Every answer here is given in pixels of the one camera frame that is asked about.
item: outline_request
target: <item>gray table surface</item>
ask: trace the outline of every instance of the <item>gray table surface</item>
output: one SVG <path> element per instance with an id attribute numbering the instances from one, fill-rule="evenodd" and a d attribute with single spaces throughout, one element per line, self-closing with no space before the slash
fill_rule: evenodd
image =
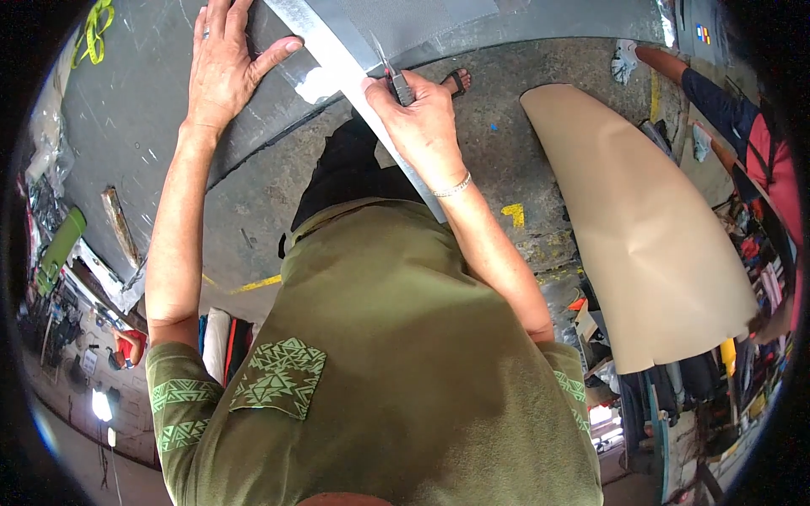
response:
<path id="1" fill-rule="evenodd" d="M 194 19 L 203 0 L 118 2 L 104 33 L 105 58 L 72 70 L 62 104 L 66 138 L 75 165 L 65 182 L 67 203 L 87 217 L 84 238 L 96 254 L 127 280 L 134 273 L 123 257 L 104 214 L 100 193 L 117 188 L 135 244 L 145 256 L 160 192 L 185 117 Z M 263 2 L 251 8 L 249 45 L 263 49 L 289 29 Z M 326 19 L 366 68 L 375 57 L 339 16 Z M 533 0 L 527 9 L 478 19 L 398 55 L 394 61 L 413 68 L 472 50 L 522 40 L 557 37 L 622 37 L 664 43 L 655 0 Z M 289 69 L 313 59 L 305 50 Z M 297 95 L 274 69 L 229 126 L 216 152 L 208 186 L 213 187 L 256 150 L 270 146 L 322 111 Z M 231 177 L 238 177 L 238 171 Z"/>

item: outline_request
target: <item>shirt pocket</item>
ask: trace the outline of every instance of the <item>shirt pocket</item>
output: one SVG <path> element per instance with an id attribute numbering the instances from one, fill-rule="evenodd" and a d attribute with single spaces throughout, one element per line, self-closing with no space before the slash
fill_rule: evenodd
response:
<path id="1" fill-rule="evenodd" d="M 231 412 L 274 408 L 305 420 L 326 353 L 298 338 L 257 346 L 231 398 Z"/>

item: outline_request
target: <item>geometric pattern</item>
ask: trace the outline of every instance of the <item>geometric pattern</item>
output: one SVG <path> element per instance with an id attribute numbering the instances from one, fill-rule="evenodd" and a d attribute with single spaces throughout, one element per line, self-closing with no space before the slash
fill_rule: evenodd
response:
<path id="1" fill-rule="evenodd" d="M 582 416 L 579 414 L 579 411 L 571 408 L 571 413 L 573 413 L 573 419 L 577 421 L 577 426 L 579 430 L 590 432 L 590 424 L 582 419 Z"/>
<path id="2" fill-rule="evenodd" d="M 152 413 L 162 410 L 173 402 L 218 402 L 222 397 L 219 383 L 200 380 L 169 380 L 152 389 Z"/>
<path id="3" fill-rule="evenodd" d="M 211 419 L 183 422 L 163 427 L 157 436 L 158 450 L 162 453 L 176 448 L 197 444 L 203 437 L 205 427 Z"/>
<path id="4" fill-rule="evenodd" d="M 555 371 L 557 383 L 565 392 L 570 393 L 574 399 L 585 402 L 585 385 L 581 381 L 570 380 L 564 372 Z"/>
<path id="5" fill-rule="evenodd" d="M 326 353 L 300 339 L 256 347 L 231 399 L 230 411 L 273 408 L 306 419 Z"/>

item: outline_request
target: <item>foot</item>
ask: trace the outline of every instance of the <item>foot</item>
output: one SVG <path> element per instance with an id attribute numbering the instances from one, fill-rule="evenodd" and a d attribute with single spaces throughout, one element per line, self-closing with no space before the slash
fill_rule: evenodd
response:
<path id="1" fill-rule="evenodd" d="M 695 160 L 703 163 L 706 155 L 711 151 L 711 134 L 707 132 L 699 121 L 692 125 L 692 137 L 695 141 Z"/>
<path id="2" fill-rule="evenodd" d="M 613 52 L 610 68 L 617 83 L 627 86 L 630 73 L 636 70 L 638 66 L 636 47 L 637 44 L 632 40 L 619 39 L 616 41 L 616 51 Z"/>
<path id="3" fill-rule="evenodd" d="M 470 90 L 470 85 L 472 84 L 472 75 L 470 75 L 470 71 L 467 69 L 458 69 L 458 76 L 461 78 L 461 84 L 464 86 L 464 91 Z M 453 79 L 452 75 L 448 75 L 447 79 L 441 82 L 441 85 L 450 91 L 450 94 L 453 95 L 458 89 L 458 84 L 456 84 L 455 79 Z"/>

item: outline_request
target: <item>yellow measuring tape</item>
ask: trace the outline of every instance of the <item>yellow measuring tape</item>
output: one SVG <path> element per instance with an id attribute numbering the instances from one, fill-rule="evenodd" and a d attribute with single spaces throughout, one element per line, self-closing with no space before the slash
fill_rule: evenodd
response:
<path id="1" fill-rule="evenodd" d="M 104 39 L 101 38 L 101 34 L 113 23 L 115 9 L 113 9 L 112 3 L 113 0 L 98 0 L 90 10 L 90 14 L 87 15 L 87 21 L 84 22 L 84 36 L 80 36 L 76 41 L 73 57 L 70 59 L 71 69 L 79 66 L 79 63 L 86 56 L 90 57 L 90 61 L 93 62 L 93 65 L 97 65 L 101 60 L 104 60 Z M 107 20 L 104 22 L 104 26 L 101 27 L 101 30 L 99 30 L 99 21 L 104 11 L 107 11 Z M 84 51 L 84 54 L 82 54 L 82 57 L 76 61 L 76 55 L 79 54 L 79 48 L 82 47 L 83 40 L 87 42 L 87 49 Z"/>

